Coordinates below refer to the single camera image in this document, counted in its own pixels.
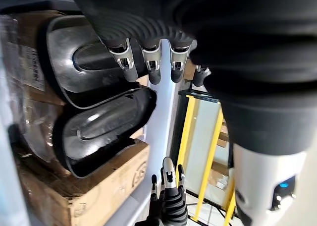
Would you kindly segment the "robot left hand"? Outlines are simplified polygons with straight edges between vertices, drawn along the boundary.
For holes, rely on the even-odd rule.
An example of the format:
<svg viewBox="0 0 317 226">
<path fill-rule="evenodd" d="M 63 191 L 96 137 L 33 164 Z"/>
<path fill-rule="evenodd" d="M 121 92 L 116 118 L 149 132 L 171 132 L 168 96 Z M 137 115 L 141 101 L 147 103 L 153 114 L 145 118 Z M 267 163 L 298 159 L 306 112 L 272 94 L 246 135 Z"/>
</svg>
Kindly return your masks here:
<svg viewBox="0 0 317 226">
<path fill-rule="evenodd" d="M 246 226 L 273 226 L 294 200 L 317 141 L 317 0 L 74 0 L 116 54 L 126 38 L 170 41 L 206 66 L 233 145 L 235 201 Z M 197 47 L 190 51 L 193 40 Z"/>
</svg>

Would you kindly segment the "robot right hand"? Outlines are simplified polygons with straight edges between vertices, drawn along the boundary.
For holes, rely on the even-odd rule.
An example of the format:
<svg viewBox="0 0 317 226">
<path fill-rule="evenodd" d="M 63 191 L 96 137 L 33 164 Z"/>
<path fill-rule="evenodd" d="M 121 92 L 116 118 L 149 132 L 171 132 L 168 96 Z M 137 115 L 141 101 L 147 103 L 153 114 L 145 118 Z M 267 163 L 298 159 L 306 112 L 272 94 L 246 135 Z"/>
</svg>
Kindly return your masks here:
<svg viewBox="0 0 317 226">
<path fill-rule="evenodd" d="M 178 165 L 175 168 L 172 159 L 165 157 L 160 175 L 160 191 L 158 191 L 157 176 L 152 175 L 149 214 L 140 224 L 143 226 L 185 226 L 188 210 L 183 166 Z"/>
</svg>

